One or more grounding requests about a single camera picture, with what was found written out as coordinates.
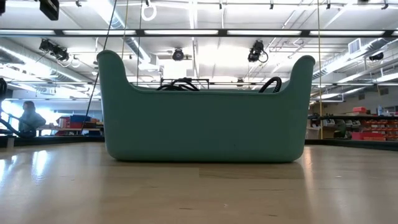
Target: woman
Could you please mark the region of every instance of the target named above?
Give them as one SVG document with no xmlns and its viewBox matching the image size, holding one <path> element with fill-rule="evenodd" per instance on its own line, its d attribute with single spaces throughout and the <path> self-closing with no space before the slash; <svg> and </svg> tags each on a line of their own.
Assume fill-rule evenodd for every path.
<svg viewBox="0 0 398 224">
<path fill-rule="evenodd" d="M 32 101 L 25 101 L 23 105 L 24 114 L 21 116 L 19 121 L 19 131 L 26 133 L 29 131 L 35 131 L 36 128 L 45 125 L 45 119 L 36 113 L 35 104 Z"/>
</svg>

